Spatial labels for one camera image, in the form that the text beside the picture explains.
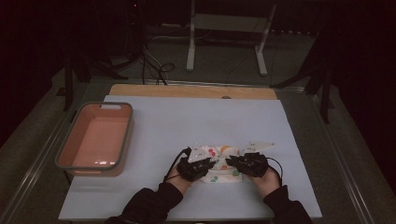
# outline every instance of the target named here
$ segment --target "floral cloth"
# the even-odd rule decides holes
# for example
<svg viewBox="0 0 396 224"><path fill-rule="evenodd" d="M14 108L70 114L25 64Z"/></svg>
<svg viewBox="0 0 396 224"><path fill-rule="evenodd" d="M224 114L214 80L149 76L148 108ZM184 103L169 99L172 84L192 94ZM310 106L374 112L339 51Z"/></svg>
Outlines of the floral cloth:
<svg viewBox="0 0 396 224"><path fill-rule="evenodd" d="M242 174L240 174L235 167L227 165L225 161L230 155L238 156L239 148L229 146L203 146L202 150L208 158L212 158L212 161L216 161L216 164L207 172L206 176L201 178L201 181L206 183L233 183L243 180Z"/></svg>

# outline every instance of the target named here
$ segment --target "black sleeve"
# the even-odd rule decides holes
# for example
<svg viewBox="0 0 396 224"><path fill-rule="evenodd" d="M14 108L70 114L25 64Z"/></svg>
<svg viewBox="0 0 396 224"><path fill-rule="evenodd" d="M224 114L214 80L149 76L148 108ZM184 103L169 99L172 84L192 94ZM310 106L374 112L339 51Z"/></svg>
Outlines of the black sleeve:
<svg viewBox="0 0 396 224"><path fill-rule="evenodd" d="M110 217L106 224L164 222L169 211L178 205L183 195L172 184L161 183L158 191L141 189L129 201L118 217Z"/></svg>
<svg viewBox="0 0 396 224"><path fill-rule="evenodd" d="M311 218L303 205L289 199L288 187L274 190L263 201L274 211L275 224L310 224Z"/></svg>

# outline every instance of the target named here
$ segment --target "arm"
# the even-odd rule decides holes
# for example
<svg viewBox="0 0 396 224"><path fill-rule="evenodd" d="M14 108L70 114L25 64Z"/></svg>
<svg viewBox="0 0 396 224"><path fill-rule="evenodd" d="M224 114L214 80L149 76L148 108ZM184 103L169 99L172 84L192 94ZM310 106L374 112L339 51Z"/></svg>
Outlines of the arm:
<svg viewBox="0 0 396 224"><path fill-rule="evenodd" d="M312 223L303 205L289 199L288 187L280 187L280 176L271 167L263 177L249 176L249 179L256 185L263 201L274 211L275 224Z"/></svg>
<svg viewBox="0 0 396 224"><path fill-rule="evenodd" d="M312 223L303 205L289 199L288 187L283 186L267 195L263 201L274 211L275 224Z"/></svg>
<svg viewBox="0 0 396 224"><path fill-rule="evenodd" d="M157 191L141 189L129 201L118 217L110 217L106 224L119 223L159 223L164 222L169 211L183 199L183 194L191 186L191 182L178 175L175 169L170 176L174 176L161 183Z"/></svg>

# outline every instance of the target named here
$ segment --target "tray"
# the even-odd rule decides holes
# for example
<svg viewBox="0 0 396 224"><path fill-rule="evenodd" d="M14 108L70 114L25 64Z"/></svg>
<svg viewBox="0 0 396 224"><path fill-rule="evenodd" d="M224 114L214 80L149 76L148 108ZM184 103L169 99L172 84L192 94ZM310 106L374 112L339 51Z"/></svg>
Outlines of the tray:
<svg viewBox="0 0 396 224"><path fill-rule="evenodd" d="M78 111L56 164L71 175L120 175L133 126L131 105L87 103Z"/></svg>

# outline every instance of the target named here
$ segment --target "white table surface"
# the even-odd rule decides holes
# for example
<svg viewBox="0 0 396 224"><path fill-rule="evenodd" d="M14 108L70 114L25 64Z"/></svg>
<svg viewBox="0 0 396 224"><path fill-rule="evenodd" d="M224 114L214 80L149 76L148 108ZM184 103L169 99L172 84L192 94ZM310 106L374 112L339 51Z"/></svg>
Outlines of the white table surface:
<svg viewBox="0 0 396 224"><path fill-rule="evenodd" d="M249 141L276 143L263 153L282 165L290 198L299 200L309 216L321 217L280 101L117 95L108 95L105 101L127 102L134 108L134 131L124 171L117 177L75 176L59 219L117 216L140 189L158 188L183 148L195 143L243 148ZM263 219L272 215L245 178L239 183L194 183L168 220Z"/></svg>

